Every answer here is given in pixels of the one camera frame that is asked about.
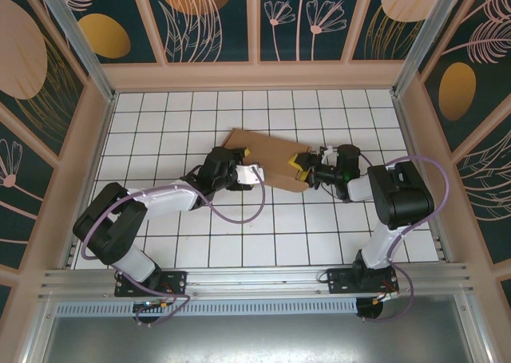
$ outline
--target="ventilation grille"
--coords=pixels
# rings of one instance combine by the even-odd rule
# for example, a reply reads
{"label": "ventilation grille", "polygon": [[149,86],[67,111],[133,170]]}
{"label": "ventilation grille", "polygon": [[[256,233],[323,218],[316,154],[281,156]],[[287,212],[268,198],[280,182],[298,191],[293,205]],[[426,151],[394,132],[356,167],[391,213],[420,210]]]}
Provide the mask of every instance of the ventilation grille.
{"label": "ventilation grille", "polygon": [[[168,314],[175,305],[151,309],[140,316]],[[197,301],[187,304],[176,316],[285,315],[356,313],[356,298],[294,300]],[[64,302],[57,308],[60,318],[132,317],[133,302]]]}

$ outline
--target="floor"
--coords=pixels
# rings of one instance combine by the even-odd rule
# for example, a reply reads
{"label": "floor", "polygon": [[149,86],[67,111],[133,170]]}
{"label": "floor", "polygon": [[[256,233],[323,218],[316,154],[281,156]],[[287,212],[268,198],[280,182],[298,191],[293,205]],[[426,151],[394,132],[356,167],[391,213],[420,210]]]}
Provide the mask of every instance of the floor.
{"label": "floor", "polygon": [[[373,164],[406,155],[386,90],[270,90],[125,93],[119,96],[91,199],[112,181],[160,186],[202,163],[232,128],[312,145],[352,143]],[[362,173],[366,171],[361,161]],[[261,191],[222,191],[214,204],[248,218]],[[267,187],[261,216],[226,223],[203,207],[144,222],[135,244],[163,268],[312,266],[352,263],[377,222],[372,202],[344,204],[325,191]],[[79,255],[75,269],[105,268]],[[410,233],[396,262],[437,262],[427,224]]]}

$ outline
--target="black mounting plate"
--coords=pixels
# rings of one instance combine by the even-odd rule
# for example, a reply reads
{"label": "black mounting plate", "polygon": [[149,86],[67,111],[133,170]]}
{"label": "black mounting plate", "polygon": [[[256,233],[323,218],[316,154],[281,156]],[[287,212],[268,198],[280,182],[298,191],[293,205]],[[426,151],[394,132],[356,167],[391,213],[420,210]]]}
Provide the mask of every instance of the black mounting plate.
{"label": "black mounting plate", "polygon": [[[168,292],[168,286],[172,289],[174,294],[184,294],[186,291],[186,271],[163,271],[161,273],[160,285],[155,291]],[[116,298],[139,298],[150,297],[151,294],[135,287],[126,277],[122,274],[116,275],[116,285],[113,294]]]}
{"label": "black mounting plate", "polygon": [[399,291],[396,271],[388,266],[385,269],[367,269],[360,283],[356,282],[353,267],[327,270],[328,290],[330,294],[378,294],[389,290],[385,281],[394,290]]}

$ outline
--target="brown cardboard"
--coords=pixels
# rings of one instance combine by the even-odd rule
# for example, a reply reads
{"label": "brown cardboard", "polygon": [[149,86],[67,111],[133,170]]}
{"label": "brown cardboard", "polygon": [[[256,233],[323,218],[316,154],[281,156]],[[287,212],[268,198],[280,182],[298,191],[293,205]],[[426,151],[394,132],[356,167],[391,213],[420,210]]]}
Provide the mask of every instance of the brown cardboard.
{"label": "brown cardboard", "polygon": [[250,154],[244,164],[259,164],[264,170],[268,186],[300,193],[309,185],[299,180],[300,170],[289,164],[296,153],[309,152],[311,147],[264,134],[233,129],[222,144],[225,148],[248,148]]}

